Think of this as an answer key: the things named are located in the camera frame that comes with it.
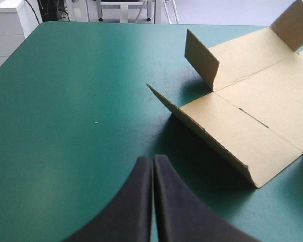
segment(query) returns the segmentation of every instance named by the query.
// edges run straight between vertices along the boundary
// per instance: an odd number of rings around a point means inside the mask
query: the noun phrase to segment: unfolded cardboard box
[[[149,87],[260,188],[303,154],[302,45],[297,0],[270,27],[209,49],[187,30],[185,57],[212,93],[177,107]]]

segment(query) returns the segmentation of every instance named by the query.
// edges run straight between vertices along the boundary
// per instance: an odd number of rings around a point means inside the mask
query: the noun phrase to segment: metal chair leg
[[[170,19],[169,14],[168,14],[168,10],[167,10],[167,6],[166,6],[166,3],[165,3],[165,0],[163,0],[163,5],[164,5],[164,8],[165,8],[165,13],[166,13],[167,20],[168,20],[169,24],[172,24],[172,21]]]
[[[147,21],[152,20],[152,0],[147,0]]]
[[[96,0],[96,10],[97,10],[97,17],[99,18],[99,21],[103,21],[101,0]]]
[[[174,14],[175,14],[175,18],[176,18],[176,23],[177,23],[177,24],[180,24],[180,20],[178,19],[178,14],[177,14],[177,9],[176,9],[175,0],[172,0],[172,5],[173,5],[173,9],[174,9]]]

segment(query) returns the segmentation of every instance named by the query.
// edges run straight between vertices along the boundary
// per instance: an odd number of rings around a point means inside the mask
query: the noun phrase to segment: green table
[[[256,190],[146,87],[179,105],[209,92],[184,58],[186,28],[213,46],[262,27],[51,22],[6,61],[0,241],[66,238],[110,201],[138,156],[156,153],[238,228],[303,241],[303,156]]]

